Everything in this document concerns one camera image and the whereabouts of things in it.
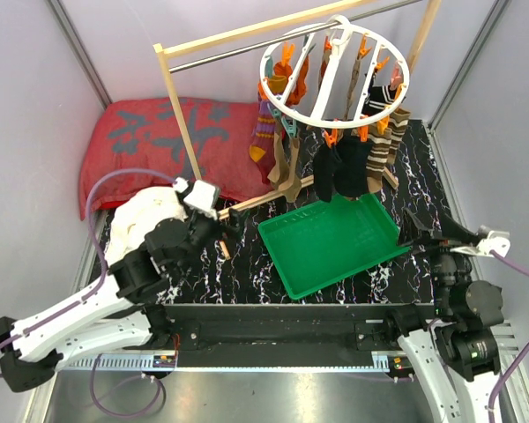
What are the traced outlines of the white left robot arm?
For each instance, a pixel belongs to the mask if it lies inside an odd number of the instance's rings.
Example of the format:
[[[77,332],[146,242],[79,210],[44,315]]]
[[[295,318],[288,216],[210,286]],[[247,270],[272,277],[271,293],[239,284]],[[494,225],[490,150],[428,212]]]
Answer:
[[[166,347],[173,328],[156,305],[169,281],[214,241],[240,238],[246,215],[227,220],[190,211],[144,226],[139,244],[102,269],[91,285],[26,319],[0,318],[0,379],[15,393],[32,390],[87,356],[117,349]]]

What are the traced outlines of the white round clip hanger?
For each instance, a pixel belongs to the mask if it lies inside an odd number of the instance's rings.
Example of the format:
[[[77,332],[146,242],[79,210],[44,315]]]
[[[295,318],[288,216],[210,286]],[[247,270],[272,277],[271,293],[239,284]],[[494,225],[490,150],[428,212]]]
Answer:
[[[273,95],[267,85],[267,79],[272,76],[273,65],[276,62],[282,62],[283,65],[290,64],[291,57],[294,53],[294,45],[277,43],[269,46],[265,50],[259,65],[260,81],[258,90],[260,97],[263,100],[268,100],[270,102],[272,115],[280,117],[283,122],[287,121],[287,119],[292,119],[312,127],[337,130],[363,128],[376,123],[381,130],[384,130],[385,124],[389,121],[389,115],[399,108],[406,98],[410,83],[410,69],[406,63],[406,59],[396,46],[382,35],[372,32],[364,27],[354,25],[348,20],[348,18],[342,15],[334,15],[328,20],[328,22],[335,22],[338,23],[338,25],[330,29],[325,38],[324,48],[331,48],[332,53],[324,74],[324,81],[321,89],[318,89],[317,98],[310,114],[303,115],[295,109],[295,106],[288,107],[286,101],[294,87],[296,79],[298,78],[300,68],[302,67],[305,58],[309,57],[309,53],[314,47],[313,39],[316,33],[309,34],[304,38],[302,52],[300,53],[295,66],[291,66],[293,73],[288,79],[287,87],[282,94]],[[335,85],[340,62],[350,40],[352,40],[352,37],[356,34],[361,36],[361,45],[358,52],[363,53],[365,55],[364,58],[367,57],[370,59],[359,98],[358,100],[353,100],[352,103],[352,105],[356,106],[356,110],[354,111],[354,114],[349,115],[346,120],[326,120],[324,118],[325,110],[332,97],[332,90]],[[375,74],[382,70],[391,58],[395,59],[395,71],[400,80],[399,84],[396,84],[394,81],[391,81],[390,83],[392,89],[398,89],[395,100],[390,106],[386,107],[384,112],[372,115],[371,117],[363,116],[361,111],[365,100],[368,98],[369,89],[372,87],[370,83],[374,80]]]

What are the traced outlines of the black white-striped sock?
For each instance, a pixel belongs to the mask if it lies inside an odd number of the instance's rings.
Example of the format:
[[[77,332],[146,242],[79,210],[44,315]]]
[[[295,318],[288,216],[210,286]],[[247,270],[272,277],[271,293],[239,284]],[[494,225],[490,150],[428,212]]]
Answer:
[[[368,98],[362,107],[361,114],[371,117],[386,110],[395,100],[398,89],[392,89],[390,85],[377,85],[369,89]]]

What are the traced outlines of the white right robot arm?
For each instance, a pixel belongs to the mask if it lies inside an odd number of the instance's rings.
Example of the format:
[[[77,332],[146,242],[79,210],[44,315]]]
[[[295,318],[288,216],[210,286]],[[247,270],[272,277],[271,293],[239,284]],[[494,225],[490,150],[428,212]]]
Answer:
[[[509,233],[484,226],[472,232],[449,216],[433,229],[404,210],[398,244],[427,257],[434,315],[422,316],[414,304],[392,308],[384,317],[384,342],[406,354],[435,422],[501,421],[492,329],[504,322],[502,290],[472,278],[470,259],[505,257]]]

